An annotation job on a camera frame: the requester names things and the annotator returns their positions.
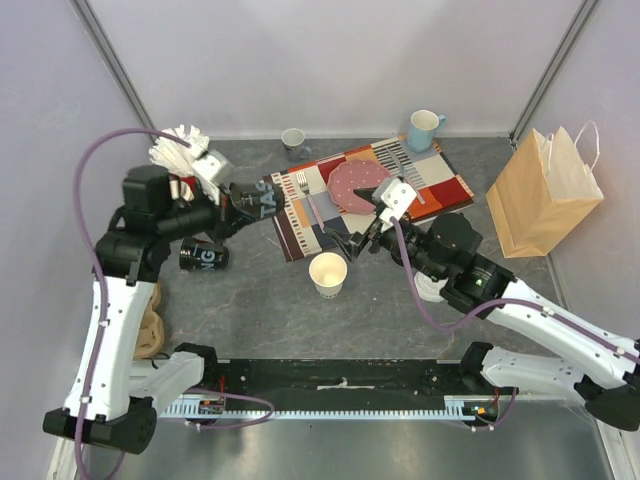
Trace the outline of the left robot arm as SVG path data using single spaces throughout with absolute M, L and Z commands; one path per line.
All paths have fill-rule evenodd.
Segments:
M 157 419 L 193 388 L 208 393 L 219 382 L 216 351 L 190 343 L 138 386 L 130 382 L 138 331 L 172 242 L 212 232 L 227 239 L 243 227 L 277 214 L 282 190 L 264 180 L 230 184 L 214 202 L 199 191 L 178 205 L 171 176 L 161 166 L 131 169 L 122 182 L 124 203 L 107 232 L 89 246 L 94 300 L 81 365 L 63 407 L 49 411 L 45 432 L 82 444 L 140 454 L 149 445 Z

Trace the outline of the white paper cup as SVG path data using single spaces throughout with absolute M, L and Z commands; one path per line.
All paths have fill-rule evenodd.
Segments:
M 332 252 L 317 255 L 309 265 L 309 276 L 318 293 L 324 298 L 334 298 L 340 293 L 347 272 L 346 261 Z

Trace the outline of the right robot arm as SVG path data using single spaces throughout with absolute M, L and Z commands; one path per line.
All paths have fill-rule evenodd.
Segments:
M 406 273 L 414 302 L 433 328 L 453 332 L 475 319 L 513 330 L 553 357 L 520 355 L 476 342 L 458 368 L 467 392 L 487 387 L 566 394 L 601 422 L 639 428 L 639 343 L 597 327 L 544 298 L 511 271 L 478 253 L 483 237 L 461 213 L 423 230 L 406 220 L 415 191 L 393 178 L 357 190 L 375 216 L 363 232 L 326 228 L 348 260 L 388 251 Z

